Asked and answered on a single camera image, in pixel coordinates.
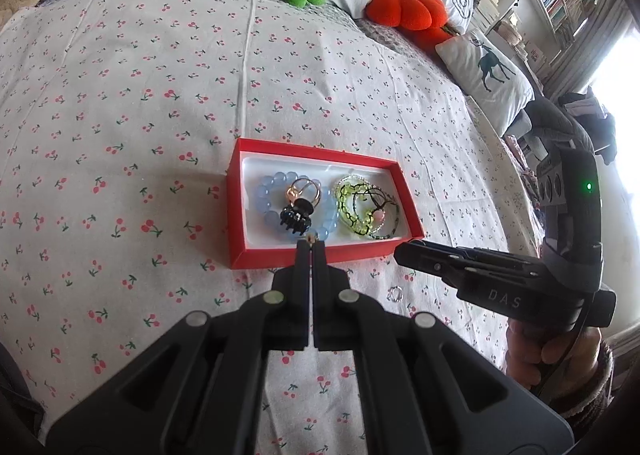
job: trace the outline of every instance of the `screw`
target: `screw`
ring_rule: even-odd
[[[430,329],[436,324],[436,318],[428,312],[420,312],[415,315],[415,324],[421,329]]]
[[[340,291],[340,294],[338,294],[340,301],[344,301],[345,303],[356,303],[359,297],[360,294],[353,289],[344,289],[344,291]]]
[[[264,293],[262,299],[269,305],[277,305],[284,301],[284,294],[280,291],[269,291]]]
[[[190,327],[202,327],[208,319],[209,316],[207,316],[206,313],[201,310],[196,310],[187,314],[185,321]]]

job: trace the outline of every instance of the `cherry print bedsheet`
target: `cherry print bedsheet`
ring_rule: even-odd
[[[396,160],[428,239],[535,250],[520,180],[473,101],[355,27],[278,0],[22,10],[0,34],[0,340],[44,433],[189,311],[270,287],[270,271],[225,266],[239,136]],[[341,267],[501,364],[500,316],[391,257]],[[364,453],[354,375],[348,353],[272,353],[257,451]]]

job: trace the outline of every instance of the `pink bead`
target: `pink bead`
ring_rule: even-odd
[[[385,223],[385,210],[375,210],[372,216],[375,226],[381,226]]]

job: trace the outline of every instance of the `black cable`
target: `black cable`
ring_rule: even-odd
[[[565,348],[562,356],[560,356],[558,361],[551,365],[549,371],[546,372],[544,377],[542,377],[542,379],[540,380],[540,383],[537,385],[536,390],[533,391],[533,395],[535,395],[536,397],[540,396],[545,388],[546,382],[551,378],[552,375],[556,373],[556,370],[560,367],[560,365],[562,365],[562,363],[566,359],[566,356],[569,355],[569,352],[571,352],[572,348],[574,348],[575,346],[575,343],[577,343],[578,338],[581,336],[582,331],[584,330],[584,324],[587,321],[587,316],[589,315],[589,311],[591,310],[594,296],[595,294],[591,294],[590,297],[585,298],[582,309],[580,310],[580,314],[578,315],[578,319],[576,320],[574,326],[574,331],[577,330],[577,334],[575,335],[574,340],[569,343],[569,345],[567,345],[567,348]]]

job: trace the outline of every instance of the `deer print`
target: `deer print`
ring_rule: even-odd
[[[486,54],[484,56],[482,56],[482,58],[480,58],[480,61],[478,62],[478,67],[482,70],[482,83],[484,83],[484,88],[486,88],[487,92],[491,92],[489,87],[486,86],[486,76],[487,76],[487,74],[489,74],[497,82],[504,83],[504,81],[499,80],[497,77],[494,76],[494,67],[495,66],[500,67],[500,70],[504,74],[504,77],[507,78],[508,80],[511,80],[511,78],[508,77],[508,75],[504,71],[504,69],[507,69],[509,72],[511,72],[511,74],[514,74],[514,75],[515,75],[515,72],[513,72],[513,70],[511,70],[509,67],[507,67],[507,65],[502,63],[498,59],[498,56],[495,55],[494,51],[492,51],[486,45],[480,43],[476,38],[471,38],[471,43],[473,45],[475,45],[476,47],[480,47],[480,48],[486,50]]]

